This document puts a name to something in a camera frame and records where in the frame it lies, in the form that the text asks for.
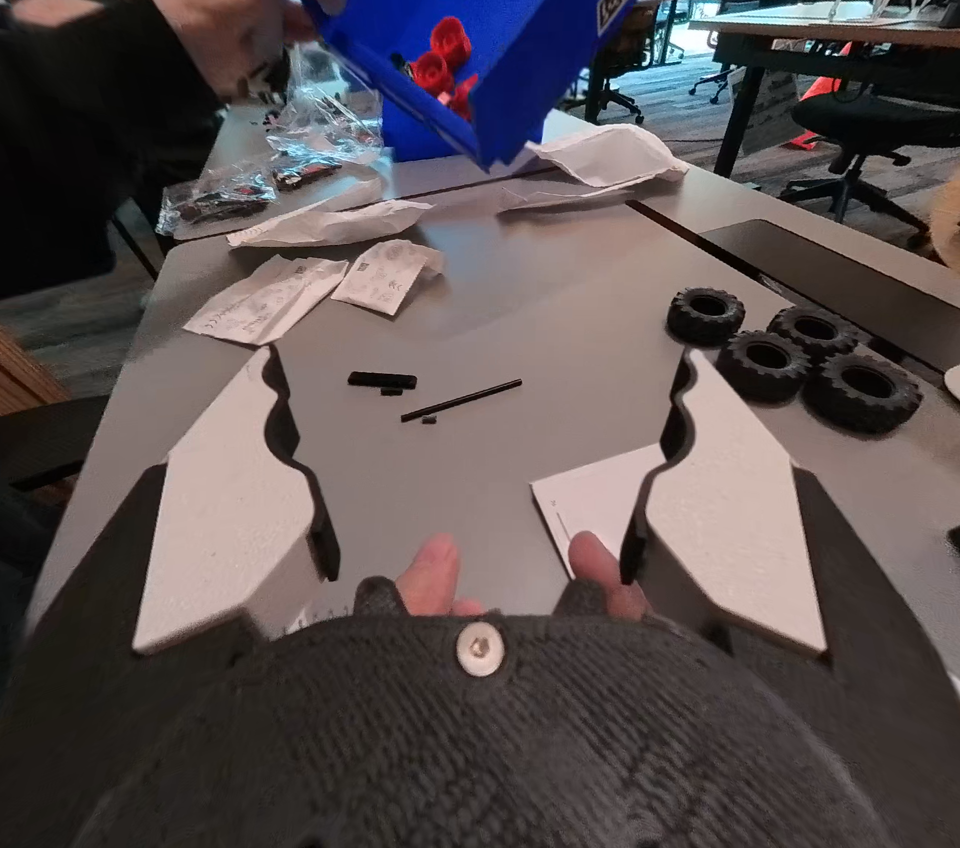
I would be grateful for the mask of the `person's left hand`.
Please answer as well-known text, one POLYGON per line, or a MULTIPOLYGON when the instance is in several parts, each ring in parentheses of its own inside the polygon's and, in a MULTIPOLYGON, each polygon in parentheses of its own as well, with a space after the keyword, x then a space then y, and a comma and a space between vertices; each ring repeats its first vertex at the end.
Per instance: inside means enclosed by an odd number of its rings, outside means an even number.
POLYGON ((200 75, 222 99, 269 66, 284 47, 312 42, 308 12, 292 0, 152 0, 191 57, 200 75))

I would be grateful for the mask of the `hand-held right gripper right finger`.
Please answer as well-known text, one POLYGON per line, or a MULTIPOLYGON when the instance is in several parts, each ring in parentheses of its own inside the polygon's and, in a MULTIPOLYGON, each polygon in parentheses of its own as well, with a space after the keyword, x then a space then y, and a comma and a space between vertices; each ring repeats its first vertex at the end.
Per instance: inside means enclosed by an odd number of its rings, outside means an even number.
POLYGON ((703 636, 740 629, 825 654, 798 469, 700 350, 680 356, 657 447, 621 544, 622 582, 703 636))

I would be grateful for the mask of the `person's left forearm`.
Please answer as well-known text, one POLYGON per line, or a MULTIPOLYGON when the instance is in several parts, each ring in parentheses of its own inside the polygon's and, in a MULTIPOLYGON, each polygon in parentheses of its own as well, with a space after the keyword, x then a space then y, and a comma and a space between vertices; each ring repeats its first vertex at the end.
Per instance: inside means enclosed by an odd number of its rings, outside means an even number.
POLYGON ((3 300, 111 271, 116 209, 144 178, 203 165, 243 4, 12 1, 2 26, 3 300))

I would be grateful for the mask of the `crumpled white paper bag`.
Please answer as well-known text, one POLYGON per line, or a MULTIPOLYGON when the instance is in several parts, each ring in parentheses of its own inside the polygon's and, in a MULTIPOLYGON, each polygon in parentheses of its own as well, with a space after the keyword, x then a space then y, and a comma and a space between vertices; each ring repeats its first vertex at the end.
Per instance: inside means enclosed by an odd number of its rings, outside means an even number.
POLYGON ((304 207, 226 235, 232 248, 325 247, 399 234, 430 212, 431 202, 383 198, 381 177, 359 181, 304 207))

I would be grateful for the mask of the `pile of small toy bricks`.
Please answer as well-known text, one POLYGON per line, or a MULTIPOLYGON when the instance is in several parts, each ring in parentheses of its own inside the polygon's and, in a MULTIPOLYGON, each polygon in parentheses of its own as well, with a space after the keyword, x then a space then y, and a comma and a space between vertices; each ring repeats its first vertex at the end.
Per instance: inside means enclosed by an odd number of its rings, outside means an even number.
MULTIPOLYGON (((399 52, 393 52, 390 54, 390 63, 392 66, 414 83, 410 72, 410 64, 413 61, 406 59, 399 52)), ((452 74, 455 79, 455 91, 452 96, 444 95, 435 99, 437 99, 438 102, 445 108, 459 115, 465 121, 471 122, 473 120, 471 109, 471 93, 474 89, 474 86, 478 82, 478 75, 473 74, 458 82, 455 78, 457 72, 452 74)))

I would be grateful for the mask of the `small white printed paper bag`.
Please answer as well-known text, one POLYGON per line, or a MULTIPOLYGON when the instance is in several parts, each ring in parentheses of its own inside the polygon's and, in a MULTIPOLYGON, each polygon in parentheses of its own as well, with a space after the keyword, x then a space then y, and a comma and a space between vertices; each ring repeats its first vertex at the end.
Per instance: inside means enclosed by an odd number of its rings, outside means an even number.
POLYGON ((393 317, 416 281, 443 274, 446 263, 443 252, 426 245, 378 242, 357 258, 330 298, 393 317))

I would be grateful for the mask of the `grey desk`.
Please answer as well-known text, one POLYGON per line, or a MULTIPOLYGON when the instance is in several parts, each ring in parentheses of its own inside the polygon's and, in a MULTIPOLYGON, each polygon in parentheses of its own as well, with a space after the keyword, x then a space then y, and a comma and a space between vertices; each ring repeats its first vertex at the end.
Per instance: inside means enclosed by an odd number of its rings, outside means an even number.
MULTIPOLYGON (((573 212, 498 215, 494 183, 453 181, 452 159, 414 168, 415 187, 453 189, 414 240, 445 255, 394 318, 326 300, 278 344, 301 441, 332 515, 347 581, 392 575, 438 531, 456 537, 468 597, 539 613, 565 581, 530 483, 655 442, 680 351, 666 308, 687 286, 742 299, 763 327, 786 302, 658 224, 710 230, 768 208, 769 196, 699 169, 649 183, 640 210, 609 201, 573 212), (418 376, 413 398, 348 386, 353 369, 418 376), (443 412, 410 408, 521 378, 443 412)), ((218 291, 253 271, 225 238, 188 242, 164 263, 107 404, 27 615, 35 628, 134 487, 246 362, 249 350, 184 330, 218 291)), ((925 382, 917 414, 872 438, 823 424, 804 404, 756 414, 815 472, 958 676, 958 408, 925 382)))

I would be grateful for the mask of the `black office chair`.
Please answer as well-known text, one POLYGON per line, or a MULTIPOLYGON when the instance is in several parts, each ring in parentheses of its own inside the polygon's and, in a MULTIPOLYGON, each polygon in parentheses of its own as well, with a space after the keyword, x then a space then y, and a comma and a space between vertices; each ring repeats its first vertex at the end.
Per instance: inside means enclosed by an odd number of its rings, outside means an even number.
POLYGON ((874 213, 915 229, 909 247, 930 243, 929 224, 888 198, 884 190, 864 181, 862 168, 871 157, 886 158, 904 167, 910 163, 903 154, 906 146, 957 149, 957 109, 869 93, 821 94, 799 101, 792 118, 802 129, 837 146, 838 152, 828 166, 833 179, 790 181, 779 193, 779 200, 796 205, 828 197, 829 213, 839 223, 844 221, 850 203, 860 202, 874 213))
POLYGON ((594 56, 585 92, 583 117, 587 122, 598 123, 601 111, 611 102, 631 113, 636 125, 644 122, 635 99, 615 89, 613 81, 650 66, 658 7, 659 3, 654 0, 637 2, 624 16, 616 34, 594 56))

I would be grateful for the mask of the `person's right hand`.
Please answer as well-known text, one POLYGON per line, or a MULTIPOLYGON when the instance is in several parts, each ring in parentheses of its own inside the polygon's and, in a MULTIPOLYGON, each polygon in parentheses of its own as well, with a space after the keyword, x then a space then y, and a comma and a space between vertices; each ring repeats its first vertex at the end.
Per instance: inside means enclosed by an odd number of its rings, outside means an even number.
MULTIPOLYGON (((592 532, 581 531, 568 548, 573 577, 599 586, 606 613, 638 621, 650 608, 641 588, 621 582, 618 560, 592 532)), ((457 597, 460 554, 451 536, 436 534, 416 552, 407 570, 395 580, 406 609, 415 616, 478 617, 484 606, 457 597)))

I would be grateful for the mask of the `long black toy axle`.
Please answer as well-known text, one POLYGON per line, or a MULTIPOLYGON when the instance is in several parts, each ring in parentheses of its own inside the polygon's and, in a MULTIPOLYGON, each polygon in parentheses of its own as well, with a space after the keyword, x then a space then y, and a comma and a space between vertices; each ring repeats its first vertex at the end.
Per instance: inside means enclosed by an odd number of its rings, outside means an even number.
POLYGON ((444 400, 442 402, 432 404, 417 410, 412 410, 405 412, 401 415, 399 421, 403 424, 410 423, 414 421, 422 421, 427 417, 434 417, 439 413, 460 408, 471 403, 481 401, 487 398, 494 397, 498 394, 502 394, 514 389, 517 389, 523 385, 522 379, 513 379, 506 383, 501 383, 496 386, 486 387, 469 394, 460 395, 451 399, 444 400))

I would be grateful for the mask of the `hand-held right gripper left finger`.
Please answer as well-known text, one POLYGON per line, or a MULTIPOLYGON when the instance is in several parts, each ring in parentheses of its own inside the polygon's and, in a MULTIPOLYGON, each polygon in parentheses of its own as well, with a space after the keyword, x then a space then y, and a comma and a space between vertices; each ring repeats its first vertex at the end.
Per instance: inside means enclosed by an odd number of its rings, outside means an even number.
POLYGON ((132 649, 226 622, 277 639, 335 617, 341 566, 276 347, 255 351, 169 451, 132 649))

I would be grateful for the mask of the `clear plastic bag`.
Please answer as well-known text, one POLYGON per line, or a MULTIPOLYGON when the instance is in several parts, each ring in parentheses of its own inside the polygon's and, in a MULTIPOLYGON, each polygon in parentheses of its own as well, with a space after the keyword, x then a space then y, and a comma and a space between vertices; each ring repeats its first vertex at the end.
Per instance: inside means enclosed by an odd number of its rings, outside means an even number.
POLYGON ((270 170, 260 163, 246 161, 205 170, 197 179, 174 183, 163 190, 154 230, 173 237, 182 225, 250 217, 278 197, 270 170))
POLYGON ((323 44, 290 54, 286 102, 268 123, 272 182, 293 192, 383 154, 382 98, 323 44))

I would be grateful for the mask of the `orange plastic object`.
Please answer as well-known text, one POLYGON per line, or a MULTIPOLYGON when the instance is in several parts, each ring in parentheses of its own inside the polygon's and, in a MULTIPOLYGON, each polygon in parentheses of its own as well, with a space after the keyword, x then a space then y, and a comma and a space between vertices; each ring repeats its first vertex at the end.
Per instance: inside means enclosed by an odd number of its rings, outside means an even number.
MULTIPOLYGON (((841 49, 834 50, 833 53, 845 57, 849 55, 853 45, 854 44, 852 42, 846 42, 841 49)), ((818 76, 813 81, 812 85, 798 98, 797 102, 800 103, 801 101, 806 101, 811 98, 831 95, 839 90, 840 86, 841 79, 839 78, 818 76)), ((810 151, 817 146, 819 138, 820 135, 818 132, 810 129, 804 129, 799 131, 793 137, 780 142, 778 147, 791 150, 810 151)))

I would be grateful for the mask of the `red toy wheel hub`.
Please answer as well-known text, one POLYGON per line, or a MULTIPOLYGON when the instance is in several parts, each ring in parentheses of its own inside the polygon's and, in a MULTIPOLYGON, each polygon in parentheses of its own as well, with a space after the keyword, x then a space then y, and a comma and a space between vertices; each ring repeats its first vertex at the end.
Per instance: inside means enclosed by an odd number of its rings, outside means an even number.
POLYGON ((471 59, 473 44, 461 20, 455 16, 442 18, 430 34, 430 50, 437 54, 452 73, 461 70, 471 59))
POLYGON ((410 64, 410 72, 414 84, 432 98, 452 96, 455 91, 455 79, 449 63, 437 51, 424 52, 410 64))

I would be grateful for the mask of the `black toy tyre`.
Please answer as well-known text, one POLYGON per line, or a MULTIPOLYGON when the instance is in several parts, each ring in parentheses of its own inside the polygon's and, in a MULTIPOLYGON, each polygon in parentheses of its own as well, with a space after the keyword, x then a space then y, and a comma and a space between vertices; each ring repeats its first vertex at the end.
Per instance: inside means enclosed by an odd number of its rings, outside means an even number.
POLYGON ((919 385, 895 365, 857 353, 825 359, 801 398, 822 421, 855 434, 889 434, 919 409, 919 385))
POLYGON ((716 370, 743 398, 765 404, 791 400, 808 378, 812 363, 795 342, 769 331, 744 331, 720 349, 716 370))
POLYGON ((810 362, 821 364, 837 355, 855 351, 858 330, 842 317, 813 306, 792 306, 778 312, 767 331, 798 346, 810 362))
POLYGON ((665 326, 679 341, 717 347, 739 333, 745 316, 742 301, 725 290, 685 288, 672 298, 665 326))

